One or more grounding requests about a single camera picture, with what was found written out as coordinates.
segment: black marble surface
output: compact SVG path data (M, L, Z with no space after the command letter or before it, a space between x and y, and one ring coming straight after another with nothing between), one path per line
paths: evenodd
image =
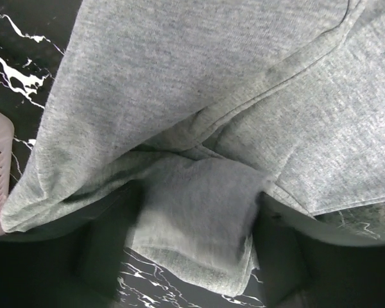
M67 48L81 0L0 0L0 112L15 126L10 187L21 177ZM265 307L254 270L242 296L230 298L182 282L127 249L118 277L128 307Z

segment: gray sweatshirt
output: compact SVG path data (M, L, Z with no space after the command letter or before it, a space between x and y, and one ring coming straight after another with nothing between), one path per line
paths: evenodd
M84 0L2 227L133 178L132 248L230 296L259 191L312 216L385 201L385 0Z

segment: clothing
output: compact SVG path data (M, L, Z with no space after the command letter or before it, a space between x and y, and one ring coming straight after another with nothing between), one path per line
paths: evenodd
M310 215L385 201L385 1L366 3L84 0L3 229L140 179L134 249L239 294L256 191Z

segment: heather gray cloth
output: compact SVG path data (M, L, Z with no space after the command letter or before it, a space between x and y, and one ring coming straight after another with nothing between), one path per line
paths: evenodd
M275 182L268 192L309 214L385 201L385 1L367 2L84 0L30 161L3 207L4 230L28 230L132 178L161 181L172 169L169 186L151 188L149 200L166 190L180 200L173 184L192 158L243 163L225 161L231 174L218 179L220 188L250 170L244 164L257 170L255 186L237 181L237 196L249 198L267 170ZM161 152L128 152L143 142ZM211 179L211 169L196 171ZM196 241L195 250L172 242L177 257L169 255L168 226L145 241L143 220L133 246L161 264L174 257L176 275L194 274L190 281L208 288L209 276L200 281L191 269L221 273L234 264L223 276L235 279L225 290L234 295L251 263L248 257L244 264L250 240L235 232L249 222L252 204L242 208L215 196L200 213L207 220L231 222L213 215L218 207L244 215L227 234L241 239L230 243L238 251L219 264L213 266L218 248L199 245L205 230L188 234L196 231L193 216L191 225L178 221L172 230ZM168 221L176 204L167 201L147 208L157 206ZM148 213L144 218L153 221ZM158 253L148 249L156 233ZM198 263L201 249L208 255ZM235 253L241 259L231 258Z

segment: gray garment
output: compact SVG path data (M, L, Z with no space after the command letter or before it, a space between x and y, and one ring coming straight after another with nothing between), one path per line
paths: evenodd
M132 178L153 183L172 170L170 185L152 189L147 207L160 206L168 221L175 206L193 209L166 199L155 204L152 192L175 193L172 185L177 176L186 180L192 158L243 163L225 161L230 176L217 179L223 198L223 184L236 180L236 196L250 199L266 183L267 170L275 182L268 192L305 213L385 201L385 1L364 11L365 3L84 0L30 161L3 207L4 230L28 230ZM128 152L143 142L158 152ZM221 168L220 160L208 160L210 166L213 161L213 168ZM197 171L208 170L205 176L214 182L207 168ZM246 170L258 177L249 187L235 177ZM177 256L187 258L174 257L179 263L171 270L186 280L194 274L192 283L215 291L208 272L199 276L191 269L221 273L229 264L228 275L220 277L233 280L217 283L236 295L251 264L250 253L245 259L250 240L242 243L245 233L236 232L250 221L245 215L253 205L238 207L218 195L200 214L219 225L232 223L238 228L226 236L241 239L230 243L238 251L219 256L219 264L214 266L218 248L198 245L206 230L188 234L195 229L183 221L173 230L185 227L197 250L183 252L182 243L166 243L156 230L145 241L143 220L134 231L139 244L132 245L161 264L174 257L167 254L173 245ZM241 220L212 215L220 206L231 207L226 213L235 211ZM148 213L144 221L154 221ZM155 239L158 253L148 249ZM209 250L198 261L199 249Z

